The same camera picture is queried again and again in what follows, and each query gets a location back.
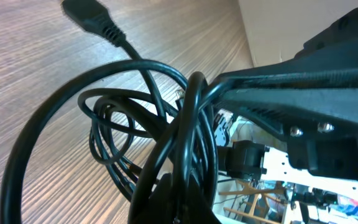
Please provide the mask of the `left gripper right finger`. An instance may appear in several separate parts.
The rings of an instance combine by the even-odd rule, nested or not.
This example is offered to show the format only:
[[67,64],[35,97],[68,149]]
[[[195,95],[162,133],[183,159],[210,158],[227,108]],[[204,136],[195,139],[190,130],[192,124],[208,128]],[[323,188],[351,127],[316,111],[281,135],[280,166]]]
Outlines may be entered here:
[[218,78],[250,86],[306,82],[312,87],[358,88],[358,7],[305,42],[293,59],[222,73]]

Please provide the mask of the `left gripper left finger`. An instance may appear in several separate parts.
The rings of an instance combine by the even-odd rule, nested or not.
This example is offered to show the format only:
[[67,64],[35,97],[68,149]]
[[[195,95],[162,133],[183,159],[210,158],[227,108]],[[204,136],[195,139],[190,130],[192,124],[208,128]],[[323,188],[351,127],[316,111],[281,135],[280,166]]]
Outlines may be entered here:
[[230,90],[214,104],[289,140],[290,128],[300,139],[358,137],[358,88]]

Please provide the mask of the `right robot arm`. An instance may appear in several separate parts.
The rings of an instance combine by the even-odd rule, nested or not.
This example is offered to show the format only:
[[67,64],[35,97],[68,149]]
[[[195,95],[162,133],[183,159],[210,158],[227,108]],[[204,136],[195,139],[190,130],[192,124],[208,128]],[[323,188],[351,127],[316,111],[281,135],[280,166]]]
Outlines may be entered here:
[[266,174],[264,155],[270,148],[264,144],[243,140],[231,147],[218,146],[219,171],[235,179],[260,180]]

